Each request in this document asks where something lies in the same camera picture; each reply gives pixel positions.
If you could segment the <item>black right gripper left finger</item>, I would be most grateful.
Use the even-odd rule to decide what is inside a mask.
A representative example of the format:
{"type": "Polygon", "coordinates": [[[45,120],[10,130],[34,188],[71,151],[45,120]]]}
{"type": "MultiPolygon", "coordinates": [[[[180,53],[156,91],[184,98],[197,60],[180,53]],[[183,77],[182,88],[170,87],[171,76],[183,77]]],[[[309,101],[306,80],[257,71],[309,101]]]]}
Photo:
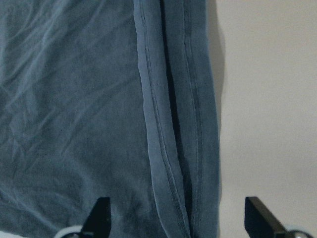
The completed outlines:
{"type": "Polygon", "coordinates": [[[111,231],[111,204],[109,197],[100,197],[95,202],[84,222],[81,238],[108,238],[111,231]]]}

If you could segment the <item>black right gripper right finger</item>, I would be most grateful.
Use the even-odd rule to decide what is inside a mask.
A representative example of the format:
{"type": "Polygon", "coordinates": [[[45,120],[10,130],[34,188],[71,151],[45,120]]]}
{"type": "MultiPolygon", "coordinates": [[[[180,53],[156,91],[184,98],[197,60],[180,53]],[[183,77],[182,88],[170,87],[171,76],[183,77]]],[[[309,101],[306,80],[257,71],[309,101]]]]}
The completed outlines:
{"type": "Polygon", "coordinates": [[[245,198],[244,227],[250,238],[285,238],[287,230],[262,201],[245,198]]]}

